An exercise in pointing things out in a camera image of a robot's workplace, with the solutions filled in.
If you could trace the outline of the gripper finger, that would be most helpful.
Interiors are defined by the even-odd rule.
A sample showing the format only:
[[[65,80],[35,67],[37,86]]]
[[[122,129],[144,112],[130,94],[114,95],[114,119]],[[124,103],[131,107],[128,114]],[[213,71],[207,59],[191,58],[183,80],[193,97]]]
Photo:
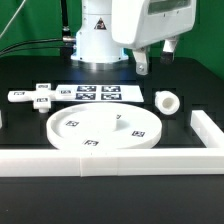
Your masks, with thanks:
[[[133,50],[133,56],[136,61],[136,73],[139,75],[147,75],[149,70],[148,48],[142,47]]]
[[[178,36],[167,38],[164,41],[164,46],[160,55],[160,62],[162,64],[171,64],[174,61],[174,54],[179,42]]]

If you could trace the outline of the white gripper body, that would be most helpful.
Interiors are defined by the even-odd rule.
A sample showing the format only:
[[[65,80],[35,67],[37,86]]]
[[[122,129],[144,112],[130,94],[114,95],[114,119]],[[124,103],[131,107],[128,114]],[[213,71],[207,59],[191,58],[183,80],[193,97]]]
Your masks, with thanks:
[[[197,0],[112,0],[112,38],[138,49],[193,28]]]

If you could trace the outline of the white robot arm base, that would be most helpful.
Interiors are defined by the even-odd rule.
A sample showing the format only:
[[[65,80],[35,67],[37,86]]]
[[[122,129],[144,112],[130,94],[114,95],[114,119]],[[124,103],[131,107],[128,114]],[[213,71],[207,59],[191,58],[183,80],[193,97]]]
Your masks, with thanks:
[[[82,25],[71,59],[84,63],[117,63],[128,56],[112,39],[112,0],[82,0]]]

